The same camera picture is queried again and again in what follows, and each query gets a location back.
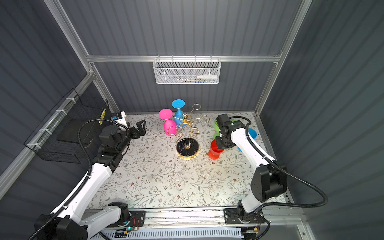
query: red wire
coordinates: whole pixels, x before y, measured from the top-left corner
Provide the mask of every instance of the red wire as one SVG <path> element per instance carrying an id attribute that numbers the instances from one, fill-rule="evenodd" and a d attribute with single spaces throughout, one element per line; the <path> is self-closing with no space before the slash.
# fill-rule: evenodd
<path id="1" fill-rule="evenodd" d="M 135 220 L 135 219 L 137 219 L 137 223 L 138 223 L 139 226 L 140 226 L 140 221 L 139 221 L 139 219 L 134 217 L 133 220 Z"/>
<path id="2" fill-rule="evenodd" d="M 256 222 L 257 222 L 257 224 L 259 225 L 257 228 L 259 229 L 260 228 L 260 223 L 259 223 L 259 221 L 257 220 L 257 218 L 255 218 L 255 217 L 253 217 L 255 220 L 256 220 Z"/>

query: table surface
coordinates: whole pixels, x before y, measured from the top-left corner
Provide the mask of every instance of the table surface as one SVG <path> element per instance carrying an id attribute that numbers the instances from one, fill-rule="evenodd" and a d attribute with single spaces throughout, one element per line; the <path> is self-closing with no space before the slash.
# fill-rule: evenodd
<path id="1" fill-rule="evenodd" d="M 131 126 L 145 119 L 146 134 L 133 139 L 112 176 L 97 191 L 88 209 L 103 209 L 111 202 L 125 202 L 129 208 L 198 207 L 236 205 L 250 193 L 253 176 L 251 165 L 237 147 L 226 149 L 217 160 L 208 157 L 214 119 L 223 113 L 194 112 L 192 117 L 208 115 L 208 123 L 198 122 L 199 151 L 192 159 L 183 159 L 176 152 L 174 136 L 164 132 L 164 120 L 158 114 L 127 115 Z M 227 113 L 252 121 L 250 128 L 258 133 L 253 113 Z M 257 135 L 256 142 L 264 144 Z M 283 195 L 268 202 L 285 202 Z"/>

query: black cable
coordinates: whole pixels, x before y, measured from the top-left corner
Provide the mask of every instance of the black cable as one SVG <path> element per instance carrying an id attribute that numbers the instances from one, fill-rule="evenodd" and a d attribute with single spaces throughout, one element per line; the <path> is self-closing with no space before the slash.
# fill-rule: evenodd
<path id="1" fill-rule="evenodd" d="M 127 152 L 128 152 L 128 146 L 127 146 L 127 149 L 125 150 L 125 153 L 122 156 L 124 156 Z"/>
<path id="2" fill-rule="evenodd" d="M 264 221 L 267 223 L 267 227 L 266 227 L 266 229 L 265 229 L 262 233 L 258 233 L 258 234 L 257 234 L 255 240 L 258 240 L 258 239 L 262 238 L 262 237 L 266 234 L 266 232 L 268 232 L 269 228 L 271 227 L 271 224 L 269 223 L 269 221 L 268 221 L 267 219 L 265 219 L 265 217 L 263 217 L 263 216 L 261 216 L 261 215 L 260 215 L 260 216 L 259 216 L 259 215 L 256 215 L 256 216 L 261 217 L 261 218 L 264 219 Z"/>
<path id="3" fill-rule="evenodd" d="M 114 123 L 118 126 L 121 126 L 123 128 L 125 128 L 127 130 L 127 133 L 128 133 L 128 128 L 124 125 L 121 125 L 119 123 L 117 123 L 116 121 L 114 120 L 109 120 L 109 119 L 92 119 L 92 120 L 89 120 L 87 122 L 85 122 L 80 128 L 79 130 L 77 131 L 77 140 L 80 144 L 80 147 L 82 149 L 82 151 L 84 152 L 85 156 L 87 157 L 87 160 L 88 160 L 88 172 L 87 172 L 87 175 L 85 176 L 84 180 L 82 181 L 82 183 L 80 184 L 80 186 L 76 189 L 76 191 L 68 198 L 68 200 L 63 204 L 62 207 L 59 208 L 59 210 L 57 210 L 55 213 L 53 213 L 51 215 L 51 217 L 48 218 L 48 220 L 39 228 L 37 229 L 29 238 L 28 240 L 33 240 L 41 230 L 43 230 L 50 222 L 52 222 L 66 207 L 65 206 L 68 206 L 68 204 L 76 197 L 76 195 L 80 192 L 80 190 L 84 187 L 84 185 L 86 184 L 86 182 L 88 181 L 89 177 L 91 176 L 91 173 L 92 173 L 92 160 L 91 158 L 89 157 L 82 141 L 81 141 L 81 138 L 80 138 L 80 131 L 81 129 L 87 125 L 88 123 L 90 122 L 94 122 L 94 121 L 106 121 L 106 122 L 111 122 L 111 123 Z"/>
<path id="4" fill-rule="evenodd" d="M 248 118 L 245 118 L 245 117 L 242 117 L 242 116 L 232 116 L 230 117 L 231 118 L 242 118 L 242 119 L 245 119 L 248 121 L 248 123 L 246 124 L 245 126 L 245 135 L 248 139 L 248 142 L 252 145 L 252 147 L 263 157 L 263 159 L 265 159 L 269 164 L 271 164 L 273 167 L 277 168 L 279 171 L 283 172 L 284 174 L 296 179 L 297 181 L 299 182 L 302 182 L 303 184 L 307 185 L 308 187 L 312 188 L 313 190 L 315 190 L 316 192 L 318 192 L 318 194 L 320 194 L 323 198 L 323 200 L 321 202 L 317 202 L 317 203 L 314 203 L 314 204 L 292 204 L 292 203 L 285 203 L 285 202 L 267 202 L 267 203 L 263 203 L 261 204 L 259 207 L 257 207 L 254 212 L 258 212 L 260 211 L 263 207 L 266 207 L 266 206 L 271 206 L 271 205 L 275 205 L 275 206 L 286 206 L 286 207 L 306 207 L 306 208 L 311 208 L 311 207 L 321 207 L 321 206 L 324 206 L 327 202 L 328 202 L 328 197 L 327 195 L 321 190 L 319 189 L 318 187 L 316 187 L 315 185 L 305 181 L 304 179 L 301 179 L 289 172 L 287 172 L 286 170 L 280 168 L 276 163 L 272 162 L 270 159 L 268 159 L 265 154 L 260 151 L 260 149 L 258 149 L 256 147 L 256 145 L 252 142 L 251 140 L 251 137 L 249 136 L 248 134 L 248 128 L 249 128 L 249 125 L 251 124 L 251 121 L 248 119 Z"/>
<path id="5" fill-rule="evenodd" d="M 106 235 L 104 235 L 104 233 L 99 232 L 99 234 L 100 234 L 100 236 L 101 236 L 102 238 L 104 238 L 105 240 L 111 240 L 109 237 L 107 237 Z"/>

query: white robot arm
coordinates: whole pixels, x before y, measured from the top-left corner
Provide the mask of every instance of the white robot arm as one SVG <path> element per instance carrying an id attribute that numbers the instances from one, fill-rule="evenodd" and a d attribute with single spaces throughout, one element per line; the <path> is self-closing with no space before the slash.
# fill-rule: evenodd
<path id="1" fill-rule="evenodd" d="M 274 169 L 265 160 L 268 158 L 275 161 L 254 139 L 246 135 L 246 127 L 241 121 L 232 122 L 226 114 L 222 114 L 216 118 L 216 122 L 220 129 L 220 136 L 216 137 L 217 147 L 225 149 L 238 146 L 251 163 L 254 171 L 250 185 L 251 193 L 238 203 L 239 218 L 244 219 L 247 213 L 253 213 L 262 202 L 286 192 L 286 175 Z M 279 161 L 275 163 L 286 169 L 283 163 Z"/>
<path id="2" fill-rule="evenodd" d="M 86 207 L 98 189 L 111 176 L 122 159 L 122 151 L 129 147 L 132 139 L 145 135 L 145 120 L 138 123 L 137 129 L 129 128 L 125 121 L 125 113 L 115 114 L 114 123 L 121 124 L 106 126 L 99 138 L 102 145 L 99 153 L 92 160 L 92 172 L 88 172 L 80 180 L 65 200 L 52 210 L 50 215 L 40 215 L 35 221 L 36 232 L 30 237 L 38 240 L 48 239 L 90 239 L 100 230 L 110 224 L 119 222 L 124 225 L 129 221 L 128 205 L 113 202 L 102 211 L 81 220 Z"/>

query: gray corrugated wall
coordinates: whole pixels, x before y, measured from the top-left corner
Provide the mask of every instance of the gray corrugated wall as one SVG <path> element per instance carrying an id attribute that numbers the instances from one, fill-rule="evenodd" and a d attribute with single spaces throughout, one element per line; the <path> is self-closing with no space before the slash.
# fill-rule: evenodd
<path id="1" fill-rule="evenodd" d="M 0 1 L 0 173 L 86 72 L 43 1 Z"/>
<path id="2" fill-rule="evenodd" d="M 68 0 L 62 5 L 90 55 L 275 55 L 300 0 Z M 121 110 L 171 102 L 205 111 L 254 110 L 273 63 L 222 63 L 220 83 L 156 84 L 152 64 L 96 63 Z"/>
<path id="3" fill-rule="evenodd" d="M 2 173 L 86 71 L 43 0 L 0 1 L 0 36 Z M 35 219 L 58 205 L 85 171 L 81 164 L 33 158 L 0 200 L 0 239 L 28 238 Z"/>
<path id="4" fill-rule="evenodd" d="M 382 238 L 383 47 L 383 1 L 315 0 L 262 111 L 277 159 L 329 197 L 304 210 L 317 239 Z"/>
<path id="5" fill-rule="evenodd" d="M 94 84 L 83 95 L 101 97 Z M 57 207 L 87 169 L 85 162 L 52 162 L 35 156 L 0 200 L 0 239 L 27 239 L 40 214 L 49 214 Z"/>
<path id="6" fill-rule="evenodd" d="M 91 55 L 273 55 L 300 0 L 66 0 Z"/>
<path id="7" fill-rule="evenodd" d="M 151 63 L 96 63 L 122 111 L 158 112 L 185 101 L 185 111 L 254 110 L 273 63 L 222 63 L 219 84 L 157 84 Z"/>

